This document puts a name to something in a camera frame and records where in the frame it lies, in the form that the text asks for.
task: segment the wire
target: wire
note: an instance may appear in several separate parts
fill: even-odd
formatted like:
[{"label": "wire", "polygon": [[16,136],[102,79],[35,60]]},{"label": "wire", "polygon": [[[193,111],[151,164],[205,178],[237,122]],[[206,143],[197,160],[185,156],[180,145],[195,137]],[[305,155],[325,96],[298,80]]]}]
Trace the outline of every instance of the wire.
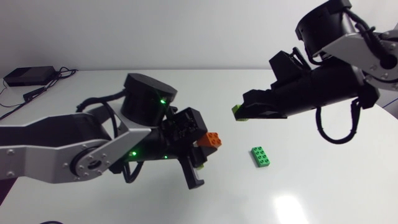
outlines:
[{"label": "wire", "polygon": [[107,102],[102,102],[106,110],[108,111],[109,116],[111,117],[112,127],[113,127],[113,136],[114,138],[118,137],[118,125],[116,124],[116,118],[114,117],[114,112],[110,105]]},{"label": "wire", "polygon": [[369,47],[373,55],[377,57],[379,60],[383,60],[384,58],[386,58],[389,55],[389,53],[386,50],[386,48],[383,46],[383,43],[381,42],[380,38],[373,32],[375,30],[375,27],[370,28],[364,20],[362,20],[359,16],[357,16],[348,8],[345,8],[344,12],[347,13],[347,15],[354,22],[356,22],[355,27],[361,33],[363,39],[366,42],[366,45]]},{"label": "wire", "polygon": [[[51,87],[53,87],[55,84],[57,84],[57,82],[59,81],[59,79],[71,77],[72,75],[76,74],[77,71],[78,71],[77,69],[71,69],[71,70],[70,70],[70,69],[68,69],[67,67],[62,67],[62,68],[60,68],[60,70],[57,72],[56,77],[55,77],[53,80],[51,80],[51,81],[49,82],[49,84],[48,84],[41,92],[38,92],[36,95],[34,95],[32,98],[28,99],[27,101],[25,101],[25,102],[23,102],[23,103],[21,103],[21,104],[12,105],[12,106],[5,106],[5,105],[0,104],[0,106],[6,107],[6,108],[11,108],[11,107],[17,106],[17,107],[14,108],[12,111],[10,111],[10,112],[8,112],[8,113],[2,115],[2,116],[0,117],[0,120],[2,120],[2,119],[4,119],[4,118],[7,118],[9,115],[13,114],[13,113],[16,112],[17,110],[21,109],[23,106],[27,105],[28,103],[30,103],[31,101],[33,101],[34,99],[36,99],[37,97],[39,97],[41,94],[43,94],[43,93],[44,93],[45,91],[47,91],[49,88],[51,88]],[[63,76],[62,76],[62,73],[65,73],[65,72],[70,72],[70,74],[63,77]]]},{"label": "wire", "polygon": [[89,105],[117,100],[117,99],[124,97],[125,95],[126,95],[126,91],[122,90],[117,94],[113,94],[113,95],[109,95],[109,96],[91,97],[91,98],[83,101],[82,103],[80,103],[77,106],[76,112],[82,112]]},{"label": "wire", "polygon": [[311,62],[313,65],[324,65],[324,62],[317,62],[316,60],[313,59],[313,57],[310,55],[310,52],[308,51],[307,48],[305,48],[305,53],[307,53],[308,61]]},{"label": "wire", "polygon": [[15,107],[15,106],[19,106],[19,105],[21,105],[21,104],[22,104],[22,103],[17,104],[17,105],[12,105],[12,106],[6,106],[6,105],[3,105],[3,104],[0,103],[0,106],[5,107],[5,108],[12,108],[12,107]]},{"label": "wire", "polygon": [[353,120],[353,128],[351,129],[349,134],[345,138],[342,138],[342,139],[337,139],[337,140],[332,139],[324,132],[323,127],[322,127],[321,111],[322,111],[322,109],[320,108],[320,106],[318,106],[317,112],[315,115],[315,119],[317,121],[318,131],[324,139],[326,139],[328,142],[333,143],[333,144],[344,144],[354,138],[354,135],[356,134],[356,130],[358,128],[359,116],[361,114],[361,104],[359,103],[358,99],[355,99],[351,103],[351,119]]},{"label": "wire", "polygon": [[385,106],[383,106],[383,108],[386,108],[386,107],[389,106],[391,103],[393,103],[393,102],[395,102],[395,101],[397,101],[397,100],[398,100],[398,98],[394,99],[394,100],[391,101],[390,103],[388,103],[388,104],[386,104]]},{"label": "wire", "polygon": [[144,165],[144,161],[137,162],[137,166],[134,169],[134,171],[132,172],[132,174],[130,174],[130,165],[128,162],[123,166],[123,177],[124,177],[124,180],[126,181],[126,183],[131,184],[136,180],[143,165]]},{"label": "wire", "polygon": [[5,80],[2,80],[2,85],[4,85],[4,88],[1,90],[0,95],[1,95],[1,93],[3,93],[4,90],[7,89],[7,86],[4,82],[5,82]]}]

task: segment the white table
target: white table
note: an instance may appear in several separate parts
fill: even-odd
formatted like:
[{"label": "white table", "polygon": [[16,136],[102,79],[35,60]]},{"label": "white table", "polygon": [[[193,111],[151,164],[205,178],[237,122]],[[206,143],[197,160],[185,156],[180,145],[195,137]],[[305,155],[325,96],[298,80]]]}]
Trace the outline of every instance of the white table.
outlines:
[{"label": "white table", "polygon": [[[78,72],[0,124],[73,113],[87,97],[121,90],[128,72]],[[177,161],[146,162],[133,184],[110,172],[70,184],[22,177],[0,207],[0,223],[398,223],[398,121],[380,107],[362,111],[355,138],[336,146],[318,134],[314,111],[234,121],[231,108],[246,91],[269,88],[271,71],[136,72],[172,85],[173,105],[199,110],[208,130],[219,133],[223,145],[199,171],[205,184],[188,190]],[[0,102],[18,102],[34,88],[7,90]],[[331,137],[351,129],[350,102],[322,111]],[[256,167],[255,146],[265,149],[269,167]]]}]

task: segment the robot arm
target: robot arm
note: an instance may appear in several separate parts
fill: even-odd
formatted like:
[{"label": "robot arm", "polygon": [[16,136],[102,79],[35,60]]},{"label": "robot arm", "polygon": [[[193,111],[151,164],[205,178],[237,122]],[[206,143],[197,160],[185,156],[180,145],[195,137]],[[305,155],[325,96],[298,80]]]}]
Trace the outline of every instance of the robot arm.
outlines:
[{"label": "robot arm", "polygon": [[[129,74],[124,86],[116,97],[125,96],[122,105],[104,103],[87,113],[51,116],[25,126],[1,126],[0,180],[26,176],[48,183],[79,182],[109,169],[114,174],[123,172],[130,183],[134,179],[128,179],[129,162],[139,162],[141,168],[144,161],[177,159],[188,188],[203,185],[194,168],[220,145],[194,145],[207,133],[199,111],[187,108],[175,113],[177,109],[170,103],[177,91],[153,78]],[[87,99],[79,111],[96,99]],[[120,125],[112,139],[102,123],[114,115]]]},{"label": "robot arm", "polygon": [[[374,106],[378,88],[398,91],[398,30],[374,33],[350,8],[348,0],[329,0],[303,17],[296,34],[318,67],[311,69],[297,48],[291,54],[279,52],[269,61],[277,81],[269,90],[245,93],[244,103],[233,108],[236,120],[287,118],[317,109],[321,135],[335,144],[349,141],[360,108]],[[334,141],[322,130],[321,107],[350,98],[358,98],[351,106],[353,130],[344,141]]]}]

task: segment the orange lego brick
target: orange lego brick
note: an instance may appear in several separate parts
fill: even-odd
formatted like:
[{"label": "orange lego brick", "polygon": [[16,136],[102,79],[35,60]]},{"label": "orange lego brick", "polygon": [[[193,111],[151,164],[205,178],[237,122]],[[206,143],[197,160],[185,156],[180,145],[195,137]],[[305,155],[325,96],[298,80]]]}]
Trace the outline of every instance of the orange lego brick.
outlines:
[{"label": "orange lego brick", "polygon": [[218,138],[217,133],[206,133],[197,141],[198,146],[208,146],[218,148],[221,146],[221,139]]}]

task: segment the white wall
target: white wall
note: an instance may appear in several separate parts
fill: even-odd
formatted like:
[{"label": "white wall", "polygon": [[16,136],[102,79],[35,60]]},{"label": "white wall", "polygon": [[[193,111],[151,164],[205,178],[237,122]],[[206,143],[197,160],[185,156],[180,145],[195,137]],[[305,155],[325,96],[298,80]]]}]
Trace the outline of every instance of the white wall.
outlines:
[{"label": "white wall", "polygon": [[[16,67],[80,70],[270,68],[303,49],[298,21],[325,0],[3,0],[0,77]],[[351,0],[378,30],[398,21],[396,0]],[[398,94],[387,93],[388,100]]]}]

